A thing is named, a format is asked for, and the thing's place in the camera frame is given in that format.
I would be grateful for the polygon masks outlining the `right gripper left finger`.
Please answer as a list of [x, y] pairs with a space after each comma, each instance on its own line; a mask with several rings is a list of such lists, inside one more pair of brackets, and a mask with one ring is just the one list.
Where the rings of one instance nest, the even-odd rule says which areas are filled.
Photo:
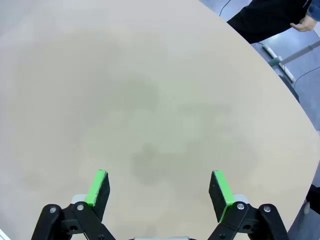
[[84, 200], [62, 209], [57, 204], [42, 208], [32, 234], [33, 240], [70, 240], [83, 234], [88, 240], [113, 240], [115, 237], [102, 223], [110, 183], [108, 172], [99, 169]]

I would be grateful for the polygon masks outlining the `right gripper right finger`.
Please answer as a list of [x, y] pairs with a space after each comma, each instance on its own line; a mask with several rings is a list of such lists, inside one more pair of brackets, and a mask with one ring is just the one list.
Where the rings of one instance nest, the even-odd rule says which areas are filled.
[[238, 233], [251, 240], [289, 239], [277, 208], [271, 203], [255, 208], [236, 200], [221, 170], [212, 171], [208, 192], [218, 222], [210, 240], [233, 240]]

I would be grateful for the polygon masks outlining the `person's right hand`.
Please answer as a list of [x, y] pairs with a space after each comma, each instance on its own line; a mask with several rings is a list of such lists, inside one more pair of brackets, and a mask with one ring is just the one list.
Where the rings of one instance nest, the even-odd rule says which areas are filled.
[[299, 32], [308, 32], [315, 28], [317, 22], [318, 21], [313, 19], [311, 16], [306, 15], [300, 20], [299, 24], [290, 23], [290, 26]]

